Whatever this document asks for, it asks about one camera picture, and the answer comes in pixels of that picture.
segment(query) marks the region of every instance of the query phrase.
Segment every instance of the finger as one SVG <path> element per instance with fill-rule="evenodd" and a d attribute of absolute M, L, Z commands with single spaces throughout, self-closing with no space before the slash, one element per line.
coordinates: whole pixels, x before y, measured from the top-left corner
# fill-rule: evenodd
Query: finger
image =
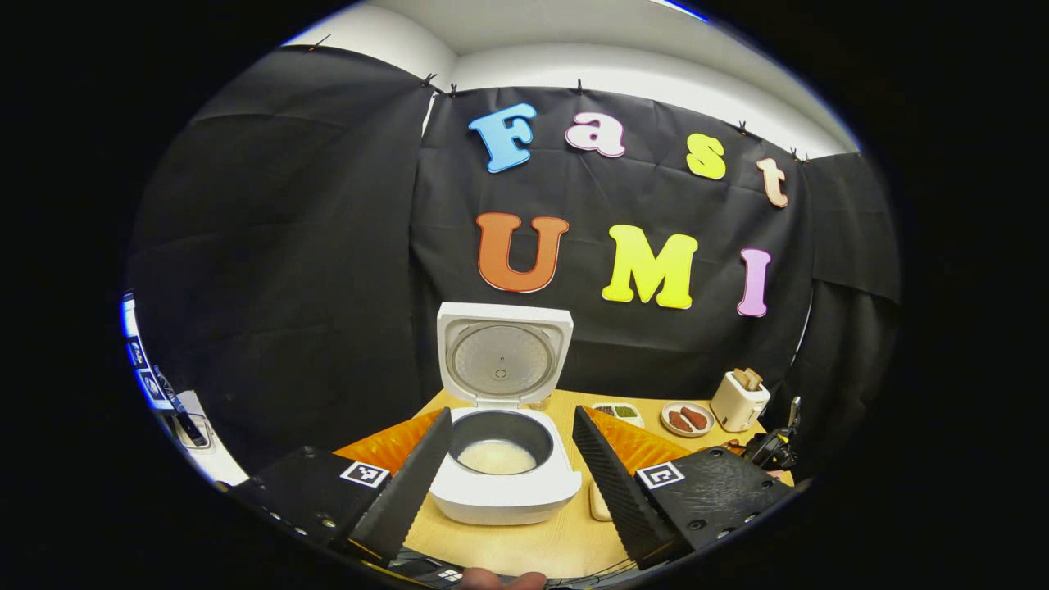
<path fill-rule="evenodd" d="M 484 568 L 467 568 L 458 585 L 461 590 L 502 590 L 499 576 Z"/>
<path fill-rule="evenodd" d="M 506 590 L 542 590 L 542 587 L 545 585 L 545 575 L 537 571 L 530 571 L 507 584 Z"/>

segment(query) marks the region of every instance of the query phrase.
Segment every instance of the black curtain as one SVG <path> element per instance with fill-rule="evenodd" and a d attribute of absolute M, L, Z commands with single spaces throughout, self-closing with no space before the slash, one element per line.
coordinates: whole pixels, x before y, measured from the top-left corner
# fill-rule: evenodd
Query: black curtain
<path fill-rule="evenodd" d="M 898 336 L 901 259 L 885 183 L 860 154 L 805 166 L 815 239 L 812 312 L 797 358 L 766 413 L 785 425 L 801 397 L 794 476 L 821 471 L 881 391 Z"/>
<path fill-rule="evenodd" d="M 535 107 L 522 145 L 531 159 L 498 173 L 470 122 L 518 103 Z M 625 128 L 624 155 L 605 157 L 565 142 L 576 113 L 595 111 Z M 709 180 L 687 164 L 692 133 L 716 138 L 726 174 Z M 772 206 L 756 162 L 773 157 L 790 204 Z M 812 229 L 801 164 L 758 136 L 713 118 L 646 99 L 556 88 L 493 88 L 438 97 L 420 154 L 411 215 L 416 332 L 423 394 L 440 389 L 433 318 L 442 301 L 474 301 L 566 309 L 575 320 L 559 386 L 639 398 L 708 399 L 722 375 L 751 366 L 775 391 L 790 366 L 809 305 Z M 565 219 L 557 272 L 534 293 L 490 287 L 477 270 L 477 215 L 518 216 L 510 266 L 535 264 L 532 218 Z M 699 241 L 690 277 L 690 309 L 661 308 L 652 297 L 606 301 L 616 243 L 608 228 L 641 228 L 658 255 L 672 234 Z M 765 317 L 736 311 L 745 282 L 741 250 L 770 253 Z"/>
<path fill-rule="evenodd" d="M 273 51 L 178 135 L 126 286 L 153 362 L 249 472 L 412 416 L 408 218 L 432 89 L 370 57 Z"/>

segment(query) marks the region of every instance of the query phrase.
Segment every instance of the colorful letter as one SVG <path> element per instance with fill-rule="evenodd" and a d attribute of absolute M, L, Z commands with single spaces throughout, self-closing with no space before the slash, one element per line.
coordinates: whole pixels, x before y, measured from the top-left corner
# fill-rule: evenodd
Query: colorful letter
<path fill-rule="evenodd" d="M 520 103 L 470 122 L 469 128 L 480 133 L 488 154 L 492 157 L 488 163 L 489 172 L 494 174 L 528 162 L 531 155 L 529 151 L 514 144 L 515 139 L 522 144 L 532 143 L 532 128 L 521 117 L 535 117 L 535 108 L 528 103 Z M 508 127 L 506 122 L 511 119 L 513 123 Z"/>
<path fill-rule="evenodd" d="M 688 295 L 688 281 L 692 273 L 692 254 L 700 247 L 695 238 L 673 234 L 659 258 L 652 256 L 651 247 L 645 232 L 634 226 L 613 226 L 608 235 L 616 240 L 616 262 L 612 270 L 612 281 L 601 290 L 601 296 L 609 301 L 628 302 L 634 299 L 630 290 L 630 275 L 638 288 L 638 295 L 645 303 L 663 283 L 663 291 L 656 302 L 664 308 L 687 310 L 692 307 Z"/>
<path fill-rule="evenodd" d="M 772 205 L 780 209 L 787 207 L 787 195 L 779 192 L 779 183 L 787 180 L 784 171 L 776 168 L 776 161 L 766 157 L 757 163 L 757 168 L 765 175 L 765 194 Z"/>
<path fill-rule="evenodd" d="M 561 234 L 569 231 L 569 223 L 557 217 L 536 217 L 532 228 L 539 234 L 535 266 L 527 273 L 510 268 L 510 240 L 514 230 L 521 226 L 516 215 L 509 213 L 483 213 L 477 216 L 480 226 L 480 247 L 477 270 L 481 278 L 501 291 L 532 293 L 550 285 L 557 269 L 557 250 Z"/>
<path fill-rule="evenodd" d="M 573 120 L 576 123 L 599 123 L 593 125 L 575 125 L 564 132 L 564 141 L 573 147 L 585 150 L 597 150 L 601 155 L 619 157 L 626 153 L 623 147 L 623 124 L 601 114 L 600 112 L 580 112 Z"/>
<path fill-rule="evenodd" d="M 747 282 L 743 288 L 743 301 L 735 307 L 742 316 L 762 317 L 768 311 L 765 307 L 765 269 L 772 256 L 764 250 L 746 248 L 740 251 L 747 269 Z"/>
<path fill-rule="evenodd" d="M 725 176 L 725 161 L 721 159 L 725 155 L 725 148 L 716 139 L 692 133 L 688 136 L 688 151 L 685 162 L 693 174 L 714 181 Z"/>

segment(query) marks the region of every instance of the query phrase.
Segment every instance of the white wall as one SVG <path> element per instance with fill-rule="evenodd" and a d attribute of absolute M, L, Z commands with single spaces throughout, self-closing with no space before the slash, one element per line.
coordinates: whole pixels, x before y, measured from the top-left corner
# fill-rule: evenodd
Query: white wall
<path fill-rule="evenodd" d="M 607 45 L 544 43 L 463 56 L 452 82 L 459 90 L 494 86 L 557 86 L 643 97 L 691 109 L 747 130 L 798 156 L 847 148 L 796 109 L 722 71 L 659 54 Z"/>
<path fill-rule="evenodd" d="M 284 44 L 312 45 L 328 34 L 323 45 L 371 56 L 420 78 L 436 73 L 430 83 L 442 90 L 452 82 L 455 52 L 426 28 L 379 6 L 350 6 Z"/>
<path fill-rule="evenodd" d="M 626 47 L 579 43 L 516 45 L 456 56 L 448 45 L 392 10 L 362 4 L 333 15 L 286 44 L 350 49 L 395 65 L 449 90 L 496 86 L 556 86 L 633 94 L 688 108 L 747 130 L 799 157 L 854 151 L 812 119 L 768 91 L 723 71 L 679 58 Z"/>

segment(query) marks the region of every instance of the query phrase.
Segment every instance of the white ceiling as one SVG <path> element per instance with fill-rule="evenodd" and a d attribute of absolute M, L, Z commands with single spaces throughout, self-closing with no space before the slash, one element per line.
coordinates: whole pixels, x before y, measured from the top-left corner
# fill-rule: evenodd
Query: white ceiling
<path fill-rule="evenodd" d="M 592 43 L 683 59 L 779 98 L 850 149 L 855 142 L 790 73 L 733 37 L 660 0 L 371 0 L 427 28 L 458 56 L 511 45 Z"/>

